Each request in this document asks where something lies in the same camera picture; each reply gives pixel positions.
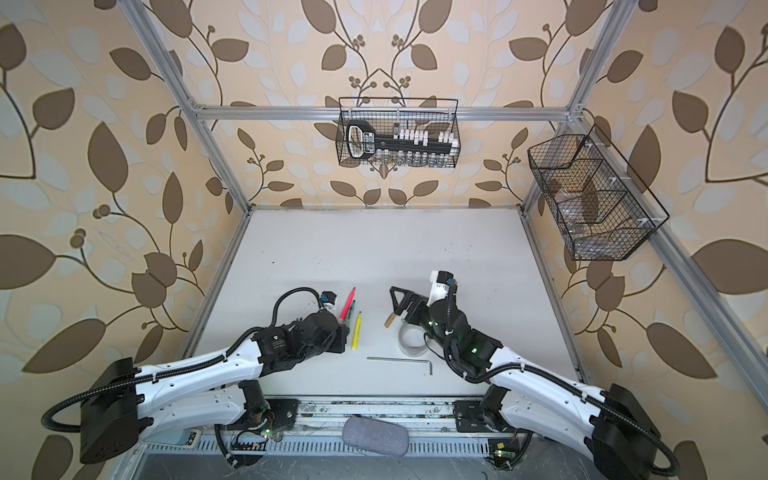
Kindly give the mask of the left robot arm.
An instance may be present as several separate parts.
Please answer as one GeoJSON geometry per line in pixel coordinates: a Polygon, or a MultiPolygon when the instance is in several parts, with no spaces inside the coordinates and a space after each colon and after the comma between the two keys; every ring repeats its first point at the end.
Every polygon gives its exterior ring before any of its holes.
{"type": "Polygon", "coordinates": [[[346,348],[349,329],[335,314],[336,294],[307,291],[316,312],[285,325],[272,319],[251,327],[226,349],[144,367],[130,358],[113,362],[90,389],[50,407],[42,426],[79,434],[80,462],[88,465],[167,431],[264,420],[270,407],[261,378],[346,348]]]}

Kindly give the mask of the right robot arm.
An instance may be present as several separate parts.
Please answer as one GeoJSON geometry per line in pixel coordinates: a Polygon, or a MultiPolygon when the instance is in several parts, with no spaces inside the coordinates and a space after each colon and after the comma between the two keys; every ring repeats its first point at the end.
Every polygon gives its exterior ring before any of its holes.
{"type": "Polygon", "coordinates": [[[471,327],[456,304],[457,287],[453,279],[436,282],[424,296],[393,286],[393,314],[421,328],[452,373],[487,385],[480,403],[487,428],[558,442],[591,459],[607,479],[679,475],[680,461],[629,390],[568,379],[471,327]]]}

